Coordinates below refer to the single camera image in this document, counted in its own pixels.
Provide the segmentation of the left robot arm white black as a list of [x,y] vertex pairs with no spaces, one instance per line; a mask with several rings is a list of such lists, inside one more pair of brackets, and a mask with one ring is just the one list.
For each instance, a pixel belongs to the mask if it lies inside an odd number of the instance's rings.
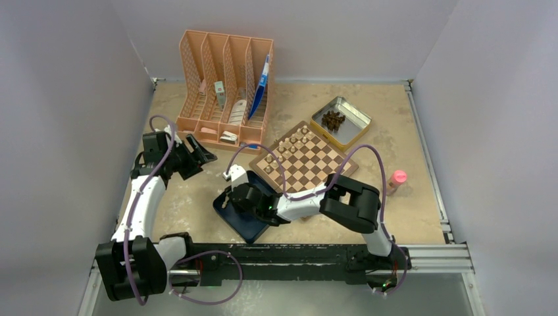
[[192,134],[181,140],[170,129],[146,133],[142,142],[143,151],[130,172],[132,192],[125,214],[111,240],[99,244],[95,252],[105,291],[113,302],[139,298],[145,303],[149,296],[166,290],[174,265],[179,269],[194,265],[196,251],[188,246],[188,233],[165,235],[157,243],[151,235],[172,175],[187,180],[217,159]]

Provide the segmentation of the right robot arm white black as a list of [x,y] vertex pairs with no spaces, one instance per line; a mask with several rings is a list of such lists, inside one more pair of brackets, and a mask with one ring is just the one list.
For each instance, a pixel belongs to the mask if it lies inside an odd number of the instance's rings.
[[289,197],[280,193],[266,194],[256,185],[244,182],[228,188],[226,195],[235,211],[248,213],[270,226],[324,215],[362,234],[374,266],[384,268],[395,259],[392,243],[378,222],[382,207],[380,191],[363,182],[331,174],[325,183]]

